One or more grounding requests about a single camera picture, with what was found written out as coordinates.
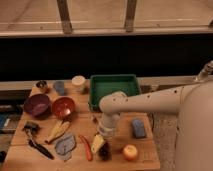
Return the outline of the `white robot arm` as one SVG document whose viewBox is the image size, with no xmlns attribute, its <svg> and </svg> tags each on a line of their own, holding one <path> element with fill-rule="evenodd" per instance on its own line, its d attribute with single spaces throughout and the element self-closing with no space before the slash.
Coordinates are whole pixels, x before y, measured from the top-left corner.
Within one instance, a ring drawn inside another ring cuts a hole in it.
<svg viewBox="0 0 213 171">
<path fill-rule="evenodd" d="M 178 115 L 174 171 L 213 171 L 213 81 L 127 96 L 118 91 L 101 98 L 97 128 L 114 136 L 123 112 Z"/>
</svg>

